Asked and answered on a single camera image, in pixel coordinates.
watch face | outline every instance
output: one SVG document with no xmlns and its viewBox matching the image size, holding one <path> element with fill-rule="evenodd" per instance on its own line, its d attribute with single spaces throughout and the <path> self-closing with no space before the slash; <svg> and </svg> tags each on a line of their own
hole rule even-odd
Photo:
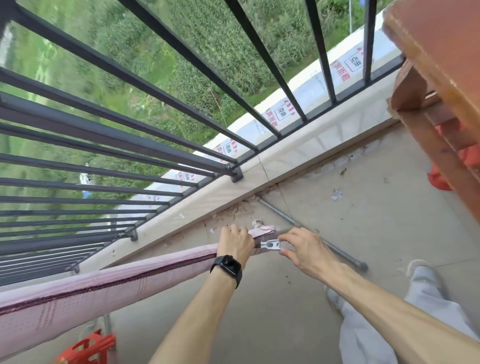
<svg viewBox="0 0 480 364">
<path fill-rule="evenodd" d="M 235 275 L 241 271 L 241 264 L 237 262 L 231 255 L 224 256 L 222 264 Z"/>
</svg>

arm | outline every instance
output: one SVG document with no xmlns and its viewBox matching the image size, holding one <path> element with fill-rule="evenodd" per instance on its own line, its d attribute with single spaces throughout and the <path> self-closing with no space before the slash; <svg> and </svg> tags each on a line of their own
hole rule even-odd
<svg viewBox="0 0 480 364">
<path fill-rule="evenodd" d="M 474 339 L 367 281 L 340 263 L 314 233 L 293 228 L 278 238 L 295 247 L 281 255 L 342 296 L 408 363 L 480 362 Z"/>
<path fill-rule="evenodd" d="M 245 269 L 254 242 L 246 228 L 224 226 L 217 256 L 231 255 Z M 204 285 L 165 336 L 149 364 L 204 364 L 237 281 L 216 266 Z"/>
</svg>

black railing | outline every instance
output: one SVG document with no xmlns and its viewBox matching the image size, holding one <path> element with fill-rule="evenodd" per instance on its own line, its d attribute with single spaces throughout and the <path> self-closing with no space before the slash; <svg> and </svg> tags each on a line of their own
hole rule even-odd
<svg viewBox="0 0 480 364">
<path fill-rule="evenodd" d="M 16 22 L 26 29 L 46 38 L 57 46 L 71 52 L 88 63 L 116 76 L 122 81 L 138 88 L 153 98 L 164 102 L 172 108 L 188 115 L 196 121 L 214 129 L 228 138 L 248 148 L 238 158 L 232 158 L 214 150 L 198 145 L 194 142 L 160 130 L 144 122 L 119 114 L 105 107 L 96 105 L 80 97 L 48 86 L 39 81 L 30 79 L 16 72 L 0 68 L 0 82 L 17 87 L 27 92 L 45 97 L 77 110 L 113 121 L 151 136 L 175 143 L 204 153 L 207 156 L 218 158 L 212 160 L 186 150 L 175 148 L 171 145 L 154 141 L 136 134 L 132 134 L 114 127 L 103 125 L 70 113 L 51 108 L 30 100 L 26 100 L 5 92 L 0 92 L 0 119 L 9 123 L 0 122 L 0 133 L 24 139 L 40 141 L 46 144 L 73 148 L 81 151 L 102 154 L 110 157 L 126 159 L 129 161 L 164 167 L 173 170 L 194 173 L 205 176 L 198 183 L 184 182 L 157 176 L 127 173 L 118 170 L 79 166 L 70 163 L 55 162 L 36 158 L 27 158 L 16 155 L 0 154 L 1 163 L 22 166 L 40 167 L 52 170 L 63 170 L 78 173 L 88 173 L 123 179 L 159 182 L 165 184 L 186 186 L 188 189 L 182 193 L 168 191 L 143 190 L 131 187 L 109 187 L 98 185 L 72 184 L 65 182 L 33 181 L 18 178 L 0 178 L 0 185 L 16 187 L 33 187 L 47 189 L 63 189 L 123 194 L 147 194 L 172 197 L 169 201 L 137 201 L 119 199 L 74 199 L 57 197 L 25 197 L 25 196 L 0 196 L 0 203 L 29 203 L 29 204 L 73 204 L 73 205 L 135 205 L 159 206 L 157 209 L 90 209 L 90 210 L 0 210 L 0 217 L 25 217 L 25 216 L 88 216 L 88 215 L 116 215 L 138 214 L 135 218 L 78 218 L 66 220 L 35 220 L 25 222 L 4 222 L 0 228 L 33 227 L 51 225 L 93 224 L 80 227 L 66 227 L 44 230 L 22 230 L 0 232 L 0 238 L 34 236 L 33 238 L 20 238 L 3 240 L 0 242 L 0 285 L 11 284 L 23 280 L 44 277 L 65 271 L 76 270 L 80 262 L 95 254 L 103 247 L 117 239 L 131 237 L 135 239 L 135 230 L 161 214 L 187 196 L 206 186 L 220 176 L 230 176 L 233 182 L 242 178 L 240 166 L 260 152 L 271 147 L 278 141 L 286 138 L 304 125 L 312 122 L 321 115 L 332 110 L 344 101 L 358 94 L 373 83 L 398 69 L 403 59 L 398 57 L 372 72 L 372 52 L 376 15 L 376 0 L 367 0 L 365 8 L 365 36 L 363 79 L 356 82 L 348 89 L 336 95 L 332 75 L 329 68 L 325 48 L 322 26 L 318 15 L 315 0 L 305 0 L 306 9 L 312 25 L 313 36 L 318 47 L 320 65 L 323 71 L 325 85 L 329 100 L 313 111 L 304 113 L 298 101 L 290 90 L 281 71 L 276 66 L 265 45 L 250 23 L 248 16 L 237 0 L 225 0 L 227 6 L 241 25 L 243 31 L 255 46 L 259 55 L 268 66 L 268 69 L 281 86 L 285 95 L 295 108 L 298 119 L 283 128 L 276 129 L 253 106 L 251 106 L 237 91 L 228 85 L 208 64 L 197 56 L 181 39 L 179 39 L 148 7 L 138 0 L 118 0 L 130 10 L 140 21 L 161 37 L 168 45 L 188 60 L 201 73 L 214 82 L 223 92 L 237 102 L 245 111 L 250 113 L 260 122 L 271 136 L 259 145 L 254 145 L 241 136 L 217 123 L 199 110 L 185 104 L 172 95 L 156 87 L 152 83 L 137 76 L 122 67 L 115 61 L 97 52 L 90 46 L 80 42 L 52 24 L 33 14 L 14 0 L 4 0 L 0 12 L 0 34 L 10 21 Z M 48 133 L 31 128 L 41 129 Z"/>
</svg>

wooden table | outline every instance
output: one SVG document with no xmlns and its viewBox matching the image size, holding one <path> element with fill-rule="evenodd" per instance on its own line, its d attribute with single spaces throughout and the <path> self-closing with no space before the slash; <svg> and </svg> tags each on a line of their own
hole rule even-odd
<svg viewBox="0 0 480 364">
<path fill-rule="evenodd" d="M 480 0 L 396 0 L 383 30 L 407 57 L 391 112 L 480 223 L 480 165 L 457 154 L 480 142 Z"/>
</svg>

green vegetation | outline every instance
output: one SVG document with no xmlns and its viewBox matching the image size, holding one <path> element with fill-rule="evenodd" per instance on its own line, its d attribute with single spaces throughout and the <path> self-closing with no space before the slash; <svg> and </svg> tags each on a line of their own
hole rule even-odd
<svg viewBox="0 0 480 364">
<path fill-rule="evenodd" d="M 251 104 L 261 102 L 279 87 L 224 0 L 144 0 L 144 2 Z M 391 0 L 378 2 L 380 10 Z M 116 0 L 19 0 L 19 3 L 147 81 L 201 110 L 218 123 L 230 125 L 244 113 L 230 97 Z M 285 79 L 289 80 L 318 57 L 304 0 L 241 0 L 241 3 Z M 318 7 L 326 46 L 330 49 L 348 35 L 348 0 L 320 0 Z M 364 17 L 364 9 L 357 0 L 353 3 L 353 15 L 355 30 L 363 24 Z M 12 23 L 11 30 L 14 41 L 7 63 L 9 69 L 198 144 L 204 144 L 216 135 L 214 130 L 167 105 L 162 105 L 160 101 L 126 85 L 115 76 L 90 65 L 18 24 Z M 160 141 L 145 133 L 8 85 L 0 85 L 0 89 Z M 0 152 L 75 164 L 88 163 L 95 167 L 150 175 L 161 175 L 165 172 L 162 168 L 150 165 L 3 134 L 0 134 Z M 12 178 L 78 183 L 77 173 L 64 171 L 0 163 L 0 172 L 2 176 Z M 94 178 L 96 183 L 101 185 L 140 188 L 148 185 L 143 181 L 102 176 Z M 81 198 L 81 192 L 3 186 L 0 186 L 0 195 Z M 95 193 L 92 197 L 128 196 Z M 2 209 L 89 207 L 91 206 L 4 204 Z M 15 220 L 4 218 L 1 221 Z"/>
</svg>

